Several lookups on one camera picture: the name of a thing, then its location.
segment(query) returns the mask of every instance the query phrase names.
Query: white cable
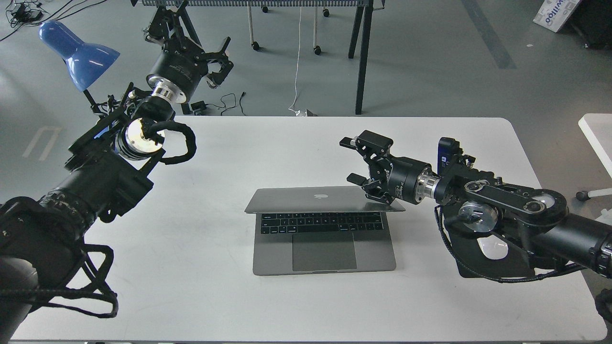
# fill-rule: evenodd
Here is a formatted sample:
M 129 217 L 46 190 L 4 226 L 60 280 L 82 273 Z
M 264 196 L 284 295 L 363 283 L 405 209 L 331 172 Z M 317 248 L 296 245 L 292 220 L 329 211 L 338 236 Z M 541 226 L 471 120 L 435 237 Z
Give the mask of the white cable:
M 300 49 L 302 48 L 302 8 L 300 7 L 300 20 L 299 23 L 297 25 L 297 65 L 296 65 L 296 82 L 294 84 L 295 88 L 296 88 L 296 97 L 293 98 L 293 104 L 291 104 L 289 106 L 289 108 L 287 110 L 289 111 L 293 111 L 293 113 L 295 113 L 296 115 L 299 113 L 299 111 L 296 111 L 293 106 L 295 106 L 296 101 L 297 101 L 297 71 L 300 69 Z

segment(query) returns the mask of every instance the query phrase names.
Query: power cord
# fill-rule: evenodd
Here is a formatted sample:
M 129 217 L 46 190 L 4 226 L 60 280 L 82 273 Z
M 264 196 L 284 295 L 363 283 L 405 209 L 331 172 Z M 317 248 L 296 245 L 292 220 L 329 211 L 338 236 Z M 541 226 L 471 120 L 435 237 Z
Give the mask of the power cord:
M 68 0 L 62 7 L 60 7 L 59 10 L 53 12 L 52 14 L 50 14 L 48 17 L 46 17 L 43 20 L 39 20 L 40 17 L 34 16 L 32 17 L 32 9 L 31 9 L 31 4 L 35 4 L 36 6 L 36 10 L 34 11 L 40 11 L 40 14 L 42 16 L 42 12 L 49 14 L 49 12 L 47 12 L 46 10 L 44 10 L 42 8 L 42 3 L 40 1 L 36 1 L 36 0 L 23 0 L 21 2 L 16 2 L 14 0 L 10 0 L 9 4 L 6 6 L 5 8 L 5 15 L 7 17 L 7 21 L 10 24 L 11 28 L 15 28 L 15 30 L 13 30 L 13 32 L 11 32 L 10 34 L 4 36 L 3 38 L 0 39 L 0 42 L 2 42 L 3 40 L 9 38 L 10 36 L 12 36 L 15 32 L 17 32 L 19 29 L 21 29 L 21 27 L 23 26 L 38 26 L 48 20 L 62 20 L 65 18 L 68 18 L 71 15 L 77 14 L 78 12 L 87 9 L 89 7 L 92 6 L 96 6 L 99 4 L 102 4 L 104 2 L 107 2 L 107 0 L 101 0 L 99 2 L 96 2 L 95 4 L 91 4 L 88 6 L 85 6 L 81 9 L 78 9 L 72 13 L 68 13 L 70 10 L 72 10 L 73 8 L 75 8 L 78 5 L 82 5 L 85 2 L 87 2 L 89 0 L 82 0 L 81 2 L 79 2 L 78 4 L 75 4 L 73 6 L 70 6 L 68 9 L 65 9 L 66 6 L 68 6 L 70 3 L 73 2 L 73 0 Z M 17 7 L 17 9 L 13 9 L 13 10 L 9 10 L 9 7 L 11 5 L 14 5 L 15 7 Z M 9 18 L 9 13 L 12 14 L 13 11 L 16 11 L 18 13 L 24 13 L 24 15 L 17 15 L 17 18 L 15 18 L 15 15 L 12 15 L 12 18 Z
M 299 111 L 296 111 L 293 107 L 297 101 L 297 71 L 300 69 L 300 50 L 302 48 L 302 8 L 300 7 L 300 20 L 297 25 L 297 64 L 296 64 L 296 81 L 294 87 L 296 89 L 296 96 L 293 98 L 293 103 L 289 106 L 287 110 L 292 111 L 294 114 L 298 114 Z
M 231 107 L 228 107 L 228 105 L 223 100 L 223 98 L 225 98 L 225 97 L 227 97 L 229 95 L 233 95 L 234 96 L 234 105 L 231 106 Z M 219 98 L 219 101 L 221 101 L 223 106 L 216 105 L 216 104 L 213 104 L 213 103 L 197 102 L 197 103 L 192 104 L 192 109 L 194 110 L 196 116 L 201 116 L 202 111 L 204 111 L 208 105 L 212 105 L 213 107 L 216 107 L 217 109 L 224 109 L 223 111 L 221 111 L 221 114 L 220 114 L 220 116 L 223 116 L 224 112 L 226 112 L 226 111 L 228 111 L 230 109 L 233 109 L 233 108 L 235 108 L 237 106 L 240 106 L 240 112 L 242 113 L 243 116 L 246 116 L 246 114 L 244 113 L 244 109 L 242 107 L 242 98 L 244 98 L 245 95 L 247 95 L 247 93 L 243 92 L 240 95 L 240 98 L 238 98 L 236 100 L 236 94 L 235 93 L 228 93 L 228 94 L 222 95 L 221 98 Z

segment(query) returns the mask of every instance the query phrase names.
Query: screw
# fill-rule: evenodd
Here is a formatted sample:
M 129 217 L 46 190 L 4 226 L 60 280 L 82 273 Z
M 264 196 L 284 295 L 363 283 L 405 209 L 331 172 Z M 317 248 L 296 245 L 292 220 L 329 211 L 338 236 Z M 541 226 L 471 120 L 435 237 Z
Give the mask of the screw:
M 527 210 L 529 211 L 538 211 L 540 210 L 542 207 L 537 204 L 536 202 L 530 202 L 529 204 L 527 204 Z

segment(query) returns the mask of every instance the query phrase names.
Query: wire bundle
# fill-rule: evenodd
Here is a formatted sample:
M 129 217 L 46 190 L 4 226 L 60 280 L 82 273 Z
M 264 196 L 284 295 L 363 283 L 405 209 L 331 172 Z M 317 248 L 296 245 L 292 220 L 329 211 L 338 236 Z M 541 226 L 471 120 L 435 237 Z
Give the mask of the wire bundle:
M 71 15 L 77 14 L 78 12 L 87 9 L 89 7 L 95 6 L 95 5 L 99 5 L 103 2 L 107 2 L 107 0 L 101 0 L 98 1 L 96 3 L 81 7 L 79 9 L 76 9 L 76 7 L 83 5 L 84 3 L 88 2 L 89 0 L 82 0 L 81 2 L 74 4 L 70 7 L 68 7 L 66 9 L 66 7 L 68 5 L 70 5 L 74 0 L 68 0 L 68 2 L 66 2 L 59 10 L 55 11 L 54 13 L 50 14 L 48 17 L 46 17 L 43 20 L 39 20 L 39 21 L 28 21 L 25 22 L 23 18 L 16 18 L 15 16 L 9 17 L 9 13 L 12 13 L 12 10 L 9 9 L 9 7 L 11 5 L 13 6 L 21 6 L 24 5 L 25 6 L 25 14 L 26 14 L 26 18 L 30 18 L 29 16 L 32 13 L 32 6 L 35 6 L 36 9 L 35 10 L 39 10 L 43 13 L 49 14 L 49 12 L 47 12 L 46 10 L 44 10 L 42 8 L 42 3 L 40 1 L 37 0 L 22 0 L 20 2 L 17 2 L 15 0 L 11 0 L 9 2 L 9 4 L 6 6 L 5 8 L 5 15 L 7 18 L 7 21 L 9 22 L 9 25 L 13 30 L 13 32 L 11 32 L 10 34 L 6 35 L 5 37 L 0 39 L 0 42 L 2 42 L 3 40 L 9 38 L 10 36 L 12 36 L 15 32 L 17 32 L 19 29 L 21 29 L 22 26 L 38 26 L 48 20 L 62 20 L 65 18 L 70 17 Z

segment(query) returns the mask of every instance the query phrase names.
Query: black table leg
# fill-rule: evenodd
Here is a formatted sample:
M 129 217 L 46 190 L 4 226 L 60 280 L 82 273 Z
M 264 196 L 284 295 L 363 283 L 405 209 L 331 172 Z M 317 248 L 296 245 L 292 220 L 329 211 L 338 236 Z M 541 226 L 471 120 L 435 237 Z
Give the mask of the black table leg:
M 361 53 L 359 56 L 359 77 L 357 79 L 357 100 L 355 102 L 355 114 L 361 114 L 361 106 L 364 102 L 365 68 L 368 63 L 368 49 L 370 47 L 370 29 L 372 25 L 372 12 L 374 11 L 374 0 L 368 2 L 364 15 L 364 31 L 361 37 Z
M 355 12 L 355 22 L 353 23 L 353 34 L 351 35 L 351 45 L 348 48 L 348 58 L 352 59 L 355 57 L 355 47 L 357 47 L 357 36 L 359 36 L 359 27 L 361 26 L 361 18 L 364 15 L 364 8 L 362 6 L 357 7 Z

